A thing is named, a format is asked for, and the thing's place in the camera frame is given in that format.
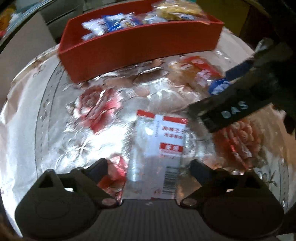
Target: ribbed gray surface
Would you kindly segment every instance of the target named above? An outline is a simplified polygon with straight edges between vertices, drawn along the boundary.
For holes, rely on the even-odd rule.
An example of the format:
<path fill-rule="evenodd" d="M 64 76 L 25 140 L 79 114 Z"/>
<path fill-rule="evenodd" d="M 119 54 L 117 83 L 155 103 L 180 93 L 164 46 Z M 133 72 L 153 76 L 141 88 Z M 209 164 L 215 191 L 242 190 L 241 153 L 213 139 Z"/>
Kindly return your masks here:
<path fill-rule="evenodd" d="M 195 210 L 180 208 L 175 200 L 125 200 L 104 210 L 85 233 L 69 241 L 230 241 L 212 231 Z M 278 240 L 274 237 L 264 241 Z"/>

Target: barcode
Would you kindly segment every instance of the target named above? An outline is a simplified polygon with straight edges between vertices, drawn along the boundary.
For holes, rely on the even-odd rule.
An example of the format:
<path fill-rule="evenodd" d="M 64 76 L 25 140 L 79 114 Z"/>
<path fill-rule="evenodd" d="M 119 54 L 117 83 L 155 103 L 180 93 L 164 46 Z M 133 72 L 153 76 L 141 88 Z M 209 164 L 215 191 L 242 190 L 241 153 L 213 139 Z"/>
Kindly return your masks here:
<path fill-rule="evenodd" d="M 178 168 L 167 166 L 165 168 L 165 179 L 163 181 L 163 194 L 173 195 L 175 193 L 177 178 Z"/>

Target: red and white label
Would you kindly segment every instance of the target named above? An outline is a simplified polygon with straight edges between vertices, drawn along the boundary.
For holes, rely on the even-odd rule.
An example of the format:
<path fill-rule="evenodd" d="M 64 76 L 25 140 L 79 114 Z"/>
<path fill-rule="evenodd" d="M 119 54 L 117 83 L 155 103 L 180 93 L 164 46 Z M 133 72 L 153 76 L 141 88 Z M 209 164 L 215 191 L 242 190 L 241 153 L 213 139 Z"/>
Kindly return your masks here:
<path fill-rule="evenodd" d="M 172 199 L 175 195 L 188 120 L 154 115 L 142 110 L 138 110 L 137 115 L 154 119 L 153 135 L 144 153 L 147 160 L 145 170 L 154 175 L 144 184 L 142 197 Z"/>

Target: red rectangular bin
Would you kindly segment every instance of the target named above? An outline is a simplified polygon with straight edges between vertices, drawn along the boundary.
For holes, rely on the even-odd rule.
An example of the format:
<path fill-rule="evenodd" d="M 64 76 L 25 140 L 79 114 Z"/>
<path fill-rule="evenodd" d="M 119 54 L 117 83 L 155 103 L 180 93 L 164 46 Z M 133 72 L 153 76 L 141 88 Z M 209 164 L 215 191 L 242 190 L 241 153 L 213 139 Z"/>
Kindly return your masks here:
<path fill-rule="evenodd" d="M 102 15 L 152 11 L 158 0 L 130 1 L 110 5 L 68 21 L 58 55 L 74 83 L 147 60 L 178 54 L 214 50 L 223 22 L 208 15 L 209 24 L 171 21 L 114 31 L 82 41 L 90 33 L 82 23 Z"/>

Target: white lettering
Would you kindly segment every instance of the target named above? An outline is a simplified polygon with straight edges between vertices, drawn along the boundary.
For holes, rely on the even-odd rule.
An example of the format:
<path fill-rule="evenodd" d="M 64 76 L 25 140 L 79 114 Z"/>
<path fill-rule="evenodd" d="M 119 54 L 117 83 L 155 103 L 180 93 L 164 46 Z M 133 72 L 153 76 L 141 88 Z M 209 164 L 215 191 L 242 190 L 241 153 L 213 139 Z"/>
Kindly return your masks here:
<path fill-rule="evenodd" d="M 228 119 L 231 117 L 231 114 L 229 111 L 222 111 L 221 114 L 225 119 Z"/>
<path fill-rule="evenodd" d="M 240 101 L 239 106 L 241 107 L 242 110 L 248 109 L 248 105 L 245 104 L 245 101 Z"/>
<path fill-rule="evenodd" d="M 232 113 L 233 115 L 236 115 L 237 112 L 240 112 L 240 110 L 239 110 L 238 108 L 236 108 L 236 107 L 231 106 L 231 113 Z"/>

